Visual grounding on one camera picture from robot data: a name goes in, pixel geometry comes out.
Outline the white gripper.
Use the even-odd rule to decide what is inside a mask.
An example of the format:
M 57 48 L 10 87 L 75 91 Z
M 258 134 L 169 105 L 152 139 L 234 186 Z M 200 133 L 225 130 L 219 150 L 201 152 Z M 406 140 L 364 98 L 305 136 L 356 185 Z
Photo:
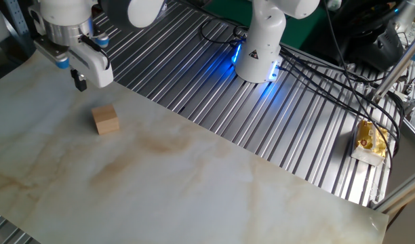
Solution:
M 111 61 L 104 51 L 109 37 L 92 20 L 94 3 L 34 3 L 28 7 L 38 36 L 35 47 L 53 64 L 69 69 L 75 87 L 112 83 Z

